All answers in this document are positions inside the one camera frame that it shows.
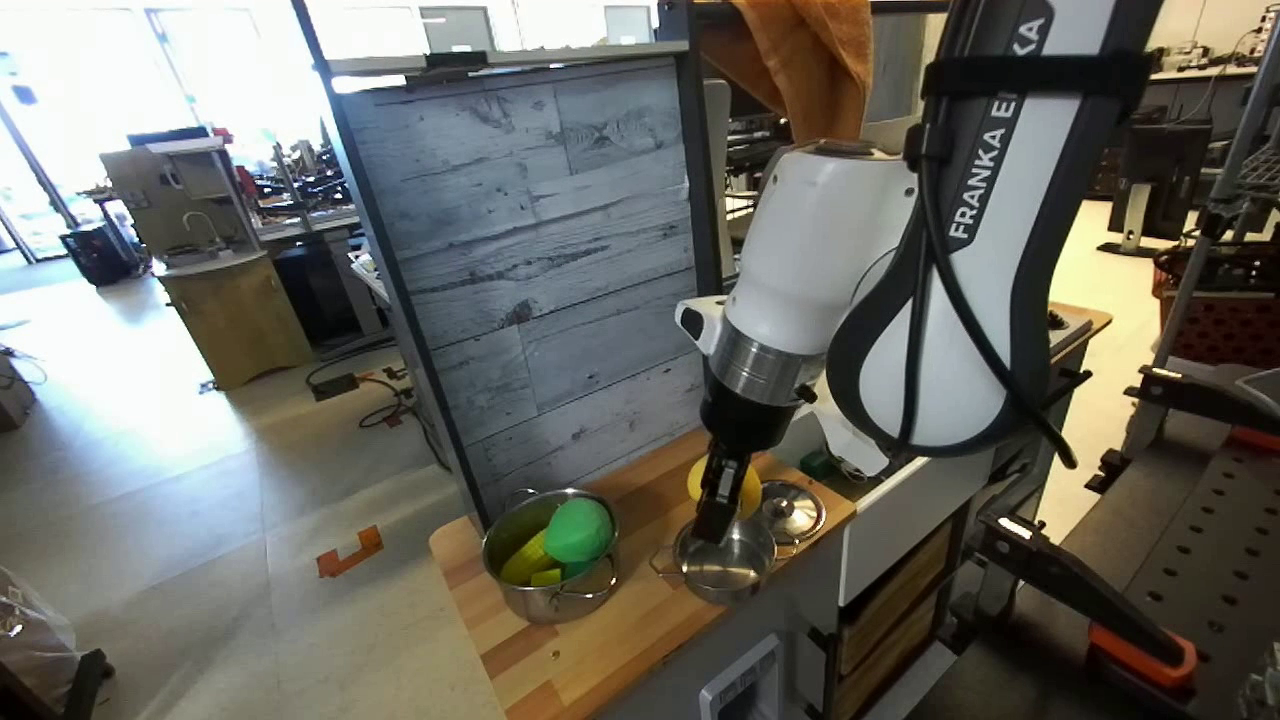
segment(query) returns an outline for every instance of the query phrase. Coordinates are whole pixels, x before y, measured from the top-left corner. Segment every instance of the metal bowl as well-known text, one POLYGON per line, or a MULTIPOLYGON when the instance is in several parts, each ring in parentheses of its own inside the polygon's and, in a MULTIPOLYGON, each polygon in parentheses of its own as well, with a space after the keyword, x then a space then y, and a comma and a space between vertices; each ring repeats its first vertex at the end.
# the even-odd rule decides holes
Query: metal bowl
POLYGON ((678 572, 714 603, 750 602, 759 588, 768 561, 774 537, 759 519, 732 519, 721 543, 697 542, 694 523, 678 542, 678 572))
POLYGON ((569 575, 558 588, 536 588, 536 584, 509 584, 499 581, 506 561, 540 530, 548 530, 548 519, 558 517, 558 508, 563 500, 598 500, 602 497, 585 491, 585 490, 548 490, 530 497, 526 505, 518 505, 514 512, 506 512, 487 533, 485 533, 485 572, 506 588, 506 602, 518 615, 526 615, 530 626, 563 626, 576 615, 588 615, 592 607, 602 607, 611 588, 619 584, 618 575, 618 517, 607 512, 611 523, 611 542, 607 551, 598 555, 598 565, 588 565, 585 572, 569 575))

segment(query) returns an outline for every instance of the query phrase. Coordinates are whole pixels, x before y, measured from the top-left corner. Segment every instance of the cabinet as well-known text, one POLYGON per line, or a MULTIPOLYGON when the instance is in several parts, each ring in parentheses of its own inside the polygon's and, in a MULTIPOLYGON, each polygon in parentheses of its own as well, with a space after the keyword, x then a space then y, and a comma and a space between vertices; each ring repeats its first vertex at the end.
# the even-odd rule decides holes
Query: cabinet
POLYGON ((222 387, 312 356, 222 142, 106 152, 106 168, 222 387))
POLYGON ((265 252, 202 273, 161 273, 161 286, 222 387, 312 356, 265 252))
POLYGON ((157 261, 194 263, 256 248, 222 142, 154 145, 106 152, 99 161, 157 261))

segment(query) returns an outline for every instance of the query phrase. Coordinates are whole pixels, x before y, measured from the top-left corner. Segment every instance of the table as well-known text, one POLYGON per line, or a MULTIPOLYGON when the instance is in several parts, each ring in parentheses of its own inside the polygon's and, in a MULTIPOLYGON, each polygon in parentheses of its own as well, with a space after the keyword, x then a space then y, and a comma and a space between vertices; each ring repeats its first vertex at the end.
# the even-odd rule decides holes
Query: table
MULTIPOLYGON (((509 715, 592 715, 725 615, 652 568, 652 555, 669 551, 678 530, 694 519, 683 471, 706 449, 710 438, 694 434, 592 486, 618 508, 625 581, 603 607, 572 626, 536 630, 506 603, 481 568, 473 519, 452 519, 433 537, 433 561, 509 715)), ((851 500, 808 490, 828 512, 819 542, 851 517, 851 500)), ((774 575, 789 572, 805 548, 782 551, 774 575)))
POLYGON ((1246 671, 1280 637, 1276 478, 1276 458, 1238 443, 1208 453, 1188 440, 1188 425, 1173 425, 1168 440, 1141 453, 1064 542, 1129 602, 1198 640, 1200 671, 1188 705, 1105 683, 1086 662, 1089 622, 1020 591, 1009 626, 966 649, 917 715, 1238 715, 1246 671))

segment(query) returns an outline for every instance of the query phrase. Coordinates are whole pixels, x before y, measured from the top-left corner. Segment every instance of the green lime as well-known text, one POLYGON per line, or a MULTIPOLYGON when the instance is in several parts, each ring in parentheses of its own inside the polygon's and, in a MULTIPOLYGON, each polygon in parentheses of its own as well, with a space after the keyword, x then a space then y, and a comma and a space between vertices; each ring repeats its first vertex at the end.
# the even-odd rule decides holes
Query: green lime
POLYGON ((546 548, 558 565, 588 568, 598 555, 607 551, 607 542, 611 542, 607 508, 576 497, 554 512, 546 548))

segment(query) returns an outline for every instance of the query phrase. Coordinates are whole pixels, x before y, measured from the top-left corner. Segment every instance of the brown object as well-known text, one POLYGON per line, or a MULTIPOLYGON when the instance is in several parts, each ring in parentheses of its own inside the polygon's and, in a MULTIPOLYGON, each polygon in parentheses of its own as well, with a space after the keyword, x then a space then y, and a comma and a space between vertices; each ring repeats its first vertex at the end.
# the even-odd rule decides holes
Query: brown object
POLYGON ((706 34, 699 54, 736 87, 785 112, 797 145, 860 142, 872 87, 869 0, 732 0, 744 34, 706 34))
POLYGON ((33 386, 0 356, 0 434, 11 434, 27 419, 36 406, 33 386))
POLYGON ((173 273, 161 286, 222 387, 312 361, 269 256, 211 273, 173 273))
POLYGON ((912 607, 912 615, 833 691, 833 720, 864 715, 864 709, 919 655, 935 630, 935 598, 912 607))
POLYGON ((384 533, 375 533, 375 523, 368 523, 365 533, 357 533, 359 548, 353 555, 319 551, 315 568, 319 575, 344 575, 349 568, 365 565, 368 555, 384 551, 384 533))
POLYGON ((919 603, 927 588, 952 568, 958 519, 935 530, 901 568, 894 568, 864 602, 848 614, 842 630, 842 676, 856 671, 883 637, 919 603))
POLYGON ((958 523, 943 519, 860 602, 842 607, 842 645, 828 668, 828 715, 864 715, 883 688, 919 655, 942 622, 942 588, 958 561, 958 523))
MULTIPOLYGON (((481 537, 467 519, 452 519, 433 537, 452 607, 509 715, 602 715, 603 705, 721 622, 725 607, 697 602, 678 572, 652 568, 694 519, 683 471, 699 453, 710 453, 710 438, 694 434, 592 486, 618 508, 619 588, 576 626, 526 626, 485 575, 481 537)), ((819 486, 813 491, 828 508, 819 537, 851 517, 846 497, 819 486)))
MULTIPOLYGON (((1246 248, 1238 256, 1218 256, 1218 263, 1280 263, 1280 245, 1246 248)), ((1152 297, 1161 300, 1161 330, 1168 323, 1188 252, 1161 252, 1152 261, 1152 297)), ((1280 300, 1276 294, 1218 294, 1200 290, 1186 314, 1186 323, 1173 340, 1173 352, 1198 365, 1251 365, 1276 369, 1280 365, 1280 300)))

